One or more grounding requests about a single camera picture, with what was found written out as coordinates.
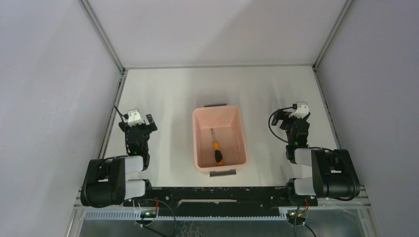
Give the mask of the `yellow black screwdriver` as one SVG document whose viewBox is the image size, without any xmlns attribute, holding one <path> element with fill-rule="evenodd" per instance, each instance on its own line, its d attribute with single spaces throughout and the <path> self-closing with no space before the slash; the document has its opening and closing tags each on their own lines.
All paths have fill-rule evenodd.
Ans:
<svg viewBox="0 0 419 237">
<path fill-rule="evenodd" d="M 219 143 L 216 141 L 214 129 L 211 128 L 210 130 L 211 130 L 211 135 L 213 137 L 213 149 L 214 149 L 215 161 L 216 161 L 218 166 L 223 166 L 224 165 L 224 159 L 223 159 L 222 153 L 221 153 L 220 148 L 219 148 Z"/>
</svg>

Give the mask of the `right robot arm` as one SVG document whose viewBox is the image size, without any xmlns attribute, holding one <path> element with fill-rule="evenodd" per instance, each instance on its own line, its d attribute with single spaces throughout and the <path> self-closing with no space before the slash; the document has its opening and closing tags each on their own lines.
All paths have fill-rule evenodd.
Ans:
<svg viewBox="0 0 419 237">
<path fill-rule="evenodd" d="M 268 119 L 268 128 L 279 125 L 285 131 L 286 158 L 292 164 L 308 166 L 308 178 L 291 178 L 287 182 L 286 201 L 299 205 L 305 196 L 350 201 L 356 198 L 361 185 L 350 153 L 346 149 L 328 149 L 308 145 L 310 113 L 298 118 L 290 108 L 278 109 Z"/>
</svg>

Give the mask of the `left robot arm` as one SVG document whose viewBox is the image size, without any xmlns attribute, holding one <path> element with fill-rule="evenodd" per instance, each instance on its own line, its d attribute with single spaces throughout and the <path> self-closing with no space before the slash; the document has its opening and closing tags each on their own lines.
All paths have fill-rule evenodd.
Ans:
<svg viewBox="0 0 419 237">
<path fill-rule="evenodd" d="M 139 112 L 120 116 L 119 128 L 124 133 L 125 155 L 105 159 L 92 159 L 88 163 L 81 190 L 83 206 L 104 208 L 119 205 L 126 199 L 135 197 L 137 202 L 148 206 L 154 201 L 154 192 L 147 187 L 135 191 L 127 184 L 126 176 L 130 173 L 144 171 L 150 162 L 148 141 L 150 134 L 158 128 L 151 114 L 147 114 L 148 122 L 139 116 Z"/>
</svg>

